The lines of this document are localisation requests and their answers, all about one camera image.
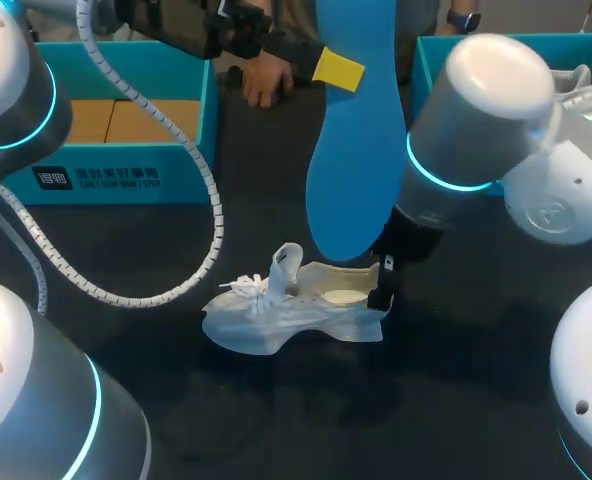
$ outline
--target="black table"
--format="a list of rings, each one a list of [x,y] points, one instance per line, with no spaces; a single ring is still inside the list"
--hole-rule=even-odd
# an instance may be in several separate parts
[[[541,244],[490,199],[407,271],[384,342],[304,333],[269,358],[222,350],[200,326],[218,284],[266,273],[287,240],[305,247],[306,260],[320,260],[304,180],[324,93],[299,90],[260,111],[234,90],[221,108],[226,238],[195,290],[162,308],[119,310],[87,298],[44,262],[49,318],[140,402],[183,458],[179,478],[578,478],[557,440],[548,362],[558,319],[592,285],[592,243]],[[204,206],[32,213],[76,268],[124,295],[180,283],[212,234]],[[34,302],[31,273],[2,234],[0,283]]]

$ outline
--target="teal box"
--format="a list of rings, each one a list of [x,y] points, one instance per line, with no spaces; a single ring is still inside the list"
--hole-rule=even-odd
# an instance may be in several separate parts
[[[92,63],[82,44],[38,45],[70,98],[124,99]],[[200,100],[200,121],[195,140],[209,165],[213,166],[218,85],[212,63],[159,42],[101,42],[100,48],[118,74],[146,97]],[[39,182],[41,175],[48,177],[48,184]],[[26,205],[209,202],[203,178],[194,161],[175,143],[68,144],[45,160],[9,176],[3,184]]]
[[[533,49],[553,70],[581,64],[592,71],[592,33],[509,35]],[[416,119],[452,48],[464,37],[422,37],[416,44],[412,70],[412,115]]]

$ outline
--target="shoe insole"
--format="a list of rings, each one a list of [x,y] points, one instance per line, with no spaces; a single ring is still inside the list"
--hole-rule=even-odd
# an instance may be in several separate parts
[[[367,300],[365,292],[357,290],[330,290],[323,293],[321,297],[334,305],[349,305]]]
[[[307,217],[332,261],[363,254],[396,203],[405,120],[396,83],[396,0],[317,0],[332,51],[365,66],[355,93],[327,86],[327,111],[307,175]]]

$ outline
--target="white sneaker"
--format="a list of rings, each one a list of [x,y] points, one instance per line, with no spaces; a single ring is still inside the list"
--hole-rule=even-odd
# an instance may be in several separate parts
[[[249,355],[272,355],[295,334],[320,330],[344,342],[379,342],[386,312],[367,308],[378,264],[368,269],[313,262],[287,243],[273,257],[269,278],[240,277],[203,309],[203,331],[216,344]]]

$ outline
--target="cardboard box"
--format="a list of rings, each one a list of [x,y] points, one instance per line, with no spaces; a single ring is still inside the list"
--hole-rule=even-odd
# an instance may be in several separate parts
[[[196,140],[200,102],[152,100],[182,132]],[[142,108],[128,100],[73,100],[68,144],[171,143],[174,138]]]

